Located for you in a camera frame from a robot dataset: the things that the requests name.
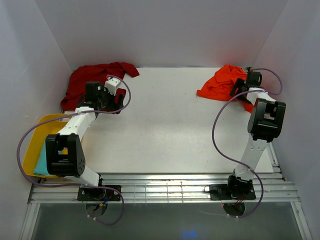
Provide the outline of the orange t shirt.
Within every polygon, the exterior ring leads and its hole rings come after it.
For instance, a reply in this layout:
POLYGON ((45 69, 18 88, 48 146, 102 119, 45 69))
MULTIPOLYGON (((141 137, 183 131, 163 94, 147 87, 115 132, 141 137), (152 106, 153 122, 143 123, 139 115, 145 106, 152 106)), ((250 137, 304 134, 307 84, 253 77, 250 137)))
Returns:
POLYGON ((201 89, 196 91, 196 95, 206 99, 227 102, 232 98, 230 92, 236 80, 245 80, 246 78, 247 73, 241 67, 225 64, 204 83, 201 89))

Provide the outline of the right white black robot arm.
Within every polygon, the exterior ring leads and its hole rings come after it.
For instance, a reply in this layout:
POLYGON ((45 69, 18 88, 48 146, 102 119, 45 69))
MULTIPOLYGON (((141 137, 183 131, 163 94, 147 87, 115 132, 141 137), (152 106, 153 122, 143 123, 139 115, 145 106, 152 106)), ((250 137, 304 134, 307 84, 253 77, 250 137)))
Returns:
POLYGON ((230 92, 232 97, 237 96, 238 100, 253 105, 247 125, 248 142, 225 189, 232 199, 253 193, 253 171, 265 149, 279 137, 283 126, 286 104, 269 96, 262 87, 262 79, 260 72, 248 67, 246 79, 238 78, 230 92))

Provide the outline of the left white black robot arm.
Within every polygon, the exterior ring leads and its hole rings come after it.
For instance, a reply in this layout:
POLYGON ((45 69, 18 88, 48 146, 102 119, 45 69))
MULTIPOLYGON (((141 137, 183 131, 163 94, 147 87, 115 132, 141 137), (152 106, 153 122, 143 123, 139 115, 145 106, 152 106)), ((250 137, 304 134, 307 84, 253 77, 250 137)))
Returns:
POLYGON ((100 175, 86 166, 81 140, 100 112, 119 114, 124 107, 126 90, 120 88, 121 80, 115 76, 104 84, 91 81, 85 84, 73 115, 56 134, 45 139, 46 167, 50 175, 67 178, 83 186, 90 186, 88 193, 100 200, 106 187, 100 184, 100 175))

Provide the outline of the dark red t shirt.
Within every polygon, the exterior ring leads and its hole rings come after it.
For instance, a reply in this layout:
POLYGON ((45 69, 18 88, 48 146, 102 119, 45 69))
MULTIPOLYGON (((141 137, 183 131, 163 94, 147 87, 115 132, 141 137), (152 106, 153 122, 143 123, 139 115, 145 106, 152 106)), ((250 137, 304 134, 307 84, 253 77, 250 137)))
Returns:
POLYGON ((77 68, 70 75, 65 97, 60 102, 62 110, 73 111, 76 109, 80 97, 85 94, 87 82, 100 82, 104 84, 108 75, 123 79, 126 74, 132 78, 140 75, 138 69, 133 64, 126 62, 84 65, 77 68))

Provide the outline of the yellow plastic tray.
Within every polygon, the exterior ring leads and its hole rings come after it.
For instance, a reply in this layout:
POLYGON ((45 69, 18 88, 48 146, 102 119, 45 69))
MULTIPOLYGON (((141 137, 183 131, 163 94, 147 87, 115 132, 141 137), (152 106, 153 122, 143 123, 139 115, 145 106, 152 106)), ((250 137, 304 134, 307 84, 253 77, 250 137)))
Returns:
POLYGON ((28 176, 40 177, 40 178, 54 178, 54 179, 59 178, 55 175, 47 175, 47 176, 35 175, 33 173, 33 170, 36 167, 41 149, 43 147, 43 144, 45 144, 45 139, 47 135, 50 135, 50 134, 55 135, 67 124, 67 122, 68 120, 60 119, 60 120, 51 121, 49 123, 45 123, 35 128, 32 138, 30 140, 29 146, 27 148, 26 154, 24 156, 23 165, 22 165, 24 172, 28 176))

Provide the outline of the teal folded t shirt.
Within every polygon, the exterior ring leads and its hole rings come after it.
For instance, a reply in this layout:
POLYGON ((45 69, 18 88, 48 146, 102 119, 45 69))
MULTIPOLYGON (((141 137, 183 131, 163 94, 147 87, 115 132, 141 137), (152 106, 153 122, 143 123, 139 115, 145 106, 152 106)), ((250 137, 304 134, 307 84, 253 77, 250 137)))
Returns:
POLYGON ((49 176, 49 172, 47 169, 47 155, 46 155, 46 145, 43 144, 37 164, 33 170, 33 173, 37 176, 49 176))

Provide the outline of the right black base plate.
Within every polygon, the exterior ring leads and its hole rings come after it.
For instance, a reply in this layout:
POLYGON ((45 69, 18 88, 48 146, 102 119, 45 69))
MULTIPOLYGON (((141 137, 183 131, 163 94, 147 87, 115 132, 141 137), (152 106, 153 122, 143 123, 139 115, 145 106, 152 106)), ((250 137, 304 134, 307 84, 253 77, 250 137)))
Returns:
POLYGON ((242 191, 231 190, 227 184, 211 184, 209 185, 208 193, 212 201, 218 200, 255 200, 256 194, 253 187, 248 193, 242 191))

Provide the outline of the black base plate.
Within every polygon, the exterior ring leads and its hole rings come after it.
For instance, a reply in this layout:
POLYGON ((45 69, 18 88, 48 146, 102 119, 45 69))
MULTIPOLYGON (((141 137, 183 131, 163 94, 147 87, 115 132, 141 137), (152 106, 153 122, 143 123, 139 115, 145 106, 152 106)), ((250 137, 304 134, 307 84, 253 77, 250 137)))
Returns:
POLYGON ((227 184, 211 184, 209 185, 208 193, 212 201, 218 200, 255 200, 256 194, 253 187, 248 193, 242 191, 231 190, 227 184))
POLYGON ((78 189, 77 200, 104 202, 106 200, 120 201, 121 198, 115 190, 80 187, 78 189))

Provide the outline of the aluminium rail frame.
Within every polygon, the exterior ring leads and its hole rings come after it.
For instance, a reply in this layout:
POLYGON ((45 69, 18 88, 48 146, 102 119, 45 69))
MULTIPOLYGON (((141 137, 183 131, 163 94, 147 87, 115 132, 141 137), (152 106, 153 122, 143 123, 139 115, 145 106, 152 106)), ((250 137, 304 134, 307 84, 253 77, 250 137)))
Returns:
MULTIPOLYGON (((295 184, 282 175, 274 148, 266 149, 273 168, 261 173, 264 202, 289 203, 302 239, 312 239, 295 184)), ((126 204, 187 204, 209 203, 204 191, 209 185, 224 184, 227 174, 104 174, 108 184, 121 185, 126 204)), ((78 189, 75 186, 32 187, 22 231, 22 239, 31 239, 41 204, 76 204, 78 189)))

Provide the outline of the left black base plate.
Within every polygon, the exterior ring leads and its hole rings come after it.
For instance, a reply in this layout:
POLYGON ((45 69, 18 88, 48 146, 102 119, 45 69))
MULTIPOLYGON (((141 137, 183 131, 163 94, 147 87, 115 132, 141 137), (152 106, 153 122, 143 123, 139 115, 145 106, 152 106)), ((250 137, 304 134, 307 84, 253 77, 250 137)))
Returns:
POLYGON ((80 187, 78 189, 77 200, 104 202, 106 200, 120 201, 121 198, 115 190, 80 187))

